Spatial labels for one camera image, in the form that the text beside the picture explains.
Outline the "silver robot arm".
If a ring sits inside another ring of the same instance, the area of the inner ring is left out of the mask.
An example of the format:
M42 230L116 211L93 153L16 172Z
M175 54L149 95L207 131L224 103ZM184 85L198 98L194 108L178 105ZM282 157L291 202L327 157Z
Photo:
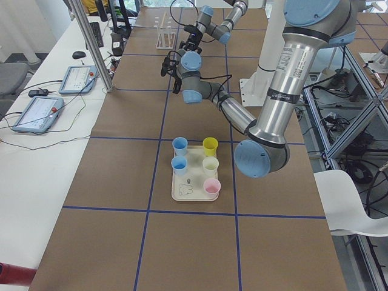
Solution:
M174 77L173 91L184 102L197 104L208 99L246 139L234 153L244 175L260 178L283 168L290 156L284 133L300 98L318 50L349 44L355 37L356 1L286 1L284 4L284 47L266 93L259 117L254 117L231 97L221 84L202 78L202 37L209 35L226 43L238 20L248 9L247 1L231 1L232 11L220 25L212 22L213 9L204 6L174 58L166 57L161 74Z
M189 37L186 42L181 41L179 49L197 51L198 54L200 54L202 50L199 45L205 34L208 34L213 39L224 45L227 44L233 28L239 19L246 14L249 7L249 1L226 1L226 3L230 4L233 8L220 24L212 22L214 13L213 8L208 5L204 5L201 8L201 12L199 13L195 23L193 25L184 26L184 31L189 33Z

